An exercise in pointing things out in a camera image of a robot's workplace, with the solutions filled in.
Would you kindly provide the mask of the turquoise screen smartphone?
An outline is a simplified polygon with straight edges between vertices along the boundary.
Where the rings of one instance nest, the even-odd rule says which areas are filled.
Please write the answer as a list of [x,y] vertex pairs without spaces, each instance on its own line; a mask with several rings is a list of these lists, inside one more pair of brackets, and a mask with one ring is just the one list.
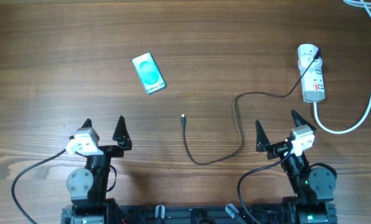
[[151,95],[167,87],[167,84],[150,52],[132,59],[146,94]]

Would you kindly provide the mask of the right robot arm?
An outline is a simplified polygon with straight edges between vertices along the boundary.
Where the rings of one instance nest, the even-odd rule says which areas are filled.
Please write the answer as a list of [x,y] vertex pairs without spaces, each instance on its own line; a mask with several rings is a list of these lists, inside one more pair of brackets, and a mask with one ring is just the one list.
[[293,197],[279,204],[258,205],[264,223],[337,223],[334,200],[337,172],[324,163],[310,164],[305,151],[314,144],[316,128],[291,111],[295,127],[282,142],[270,143],[259,120],[256,124],[256,151],[267,159],[279,158],[293,189]]

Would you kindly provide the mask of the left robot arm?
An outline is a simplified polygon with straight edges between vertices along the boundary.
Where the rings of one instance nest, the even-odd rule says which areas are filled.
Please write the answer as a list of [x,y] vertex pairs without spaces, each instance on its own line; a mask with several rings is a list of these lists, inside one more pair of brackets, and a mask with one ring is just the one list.
[[74,170],[67,178],[66,186],[71,195],[72,206],[62,210],[61,222],[83,223],[127,223],[127,217],[113,198],[106,194],[114,186],[108,186],[111,159],[123,157],[132,149],[132,141],[126,128],[125,118],[120,116],[110,146],[100,146],[99,136],[87,119],[76,133],[70,136],[65,150],[70,155],[86,158],[84,168]]

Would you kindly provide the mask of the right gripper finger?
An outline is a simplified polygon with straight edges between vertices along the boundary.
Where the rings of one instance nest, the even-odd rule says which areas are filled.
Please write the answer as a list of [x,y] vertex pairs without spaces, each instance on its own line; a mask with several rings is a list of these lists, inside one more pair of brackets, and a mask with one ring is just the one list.
[[308,127],[312,131],[316,130],[316,128],[311,123],[309,123],[307,120],[305,120],[296,110],[292,110],[291,115],[292,115],[292,118],[293,118],[293,121],[294,121],[296,127],[300,127],[300,126],[303,126],[303,125],[308,125]]
[[270,141],[268,140],[267,135],[260,123],[259,120],[255,122],[256,125],[256,151],[265,152],[270,146]]

